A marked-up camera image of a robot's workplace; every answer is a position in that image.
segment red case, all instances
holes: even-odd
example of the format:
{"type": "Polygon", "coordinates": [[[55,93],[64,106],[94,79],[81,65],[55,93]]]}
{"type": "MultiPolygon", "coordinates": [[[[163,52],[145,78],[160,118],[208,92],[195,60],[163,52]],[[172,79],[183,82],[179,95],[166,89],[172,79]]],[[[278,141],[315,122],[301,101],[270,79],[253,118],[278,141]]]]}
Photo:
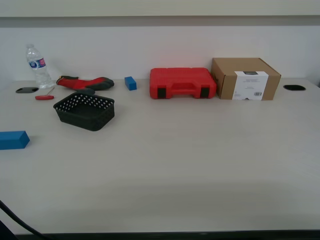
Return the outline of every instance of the red case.
{"type": "Polygon", "coordinates": [[[150,97],[153,99],[170,99],[173,95],[211,99],[216,90],[216,82],[204,67],[153,68],[150,72],[150,97]]]}

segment small blue block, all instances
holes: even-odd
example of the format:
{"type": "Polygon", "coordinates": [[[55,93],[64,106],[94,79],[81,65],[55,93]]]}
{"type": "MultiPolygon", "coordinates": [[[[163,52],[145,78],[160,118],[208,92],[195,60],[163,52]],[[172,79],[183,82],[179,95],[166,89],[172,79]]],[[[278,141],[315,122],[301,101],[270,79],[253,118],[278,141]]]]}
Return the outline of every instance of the small blue block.
{"type": "Polygon", "coordinates": [[[137,90],[137,83],[132,76],[127,76],[124,78],[126,87],[131,90],[137,90]]]}
{"type": "Polygon", "coordinates": [[[26,131],[0,131],[0,150],[24,149],[29,141],[26,131]]]}

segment black basket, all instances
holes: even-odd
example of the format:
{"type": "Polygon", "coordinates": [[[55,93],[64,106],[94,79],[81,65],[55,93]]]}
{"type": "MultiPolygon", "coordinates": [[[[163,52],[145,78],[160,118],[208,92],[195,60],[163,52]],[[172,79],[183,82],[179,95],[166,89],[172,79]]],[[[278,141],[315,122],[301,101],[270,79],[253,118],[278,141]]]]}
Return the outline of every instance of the black basket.
{"type": "Polygon", "coordinates": [[[115,116],[115,100],[86,93],[73,93],[57,102],[61,122],[90,131],[98,131],[115,116]]]}

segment water bottle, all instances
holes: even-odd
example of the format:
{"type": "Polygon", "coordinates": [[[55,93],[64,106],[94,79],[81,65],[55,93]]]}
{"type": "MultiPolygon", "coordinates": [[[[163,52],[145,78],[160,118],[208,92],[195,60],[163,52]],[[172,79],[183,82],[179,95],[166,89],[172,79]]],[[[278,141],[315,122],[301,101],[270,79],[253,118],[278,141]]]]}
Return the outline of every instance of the water bottle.
{"type": "Polygon", "coordinates": [[[55,85],[52,81],[46,66],[46,62],[41,53],[33,44],[26,46],[26,59],[34,73],[35,82],[40,89],[48,89],[55,85]]]}

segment red screwdriver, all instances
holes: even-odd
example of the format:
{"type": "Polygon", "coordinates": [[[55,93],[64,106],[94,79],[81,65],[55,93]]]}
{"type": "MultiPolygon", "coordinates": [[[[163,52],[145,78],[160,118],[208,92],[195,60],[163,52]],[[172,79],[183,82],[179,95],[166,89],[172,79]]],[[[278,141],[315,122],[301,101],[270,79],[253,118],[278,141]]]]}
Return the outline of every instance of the red screwdriver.
{"type": "Polygon", "coordinates": [[[51,99],[54,99],[55,96],[49,95],[54,89],[55,89],[55,87],[53,87],[46,95],[35,96],[35,99],[36,100],[51,100],[51,99]]]}

